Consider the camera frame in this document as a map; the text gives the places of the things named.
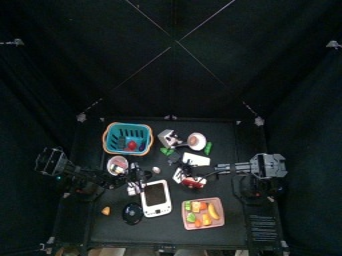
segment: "red object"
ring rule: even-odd
[[[189,188],[203,188],[205,185],[205,183],[203,181],[204,181],[204,179],[197,182],[193,180],[193,178],[188,177],[181,180],[181,184]]]
[[[133,140],[131,140],[127,144],[127,147],[131,149],[131,150],[135,150],[136,149],[136,142]]]

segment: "teal basket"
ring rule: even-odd
[[[143,156],[153,143],[152,129],[145,124],[113,122],[106,126],[101,141],[108,154]],[[128,147],[129,142],[135,142],[133,150]]]

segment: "white device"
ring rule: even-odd
[[[148,182],[140,193],[144,216],[147,218],[168,214],[172,210],[165,180]]]

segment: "black curtain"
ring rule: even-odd
[[[12,38],[2,27],[0,38]],[[76,117],[20,47],[0,46],[0,67],[0,254],[37,255],[60,195],[33,171],[34,159],[44,147],[69,152]]]
[[[294,255],[342,252],[340,74],[342,52],[331,49],[267,120],[269,150],[287,158],[280,213]]]

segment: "yellow banana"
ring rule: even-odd
[[[208,214],[212,219],[217,220],[219,219],[219,214],[216,212],[215,206],[212,203],[208,203]]]

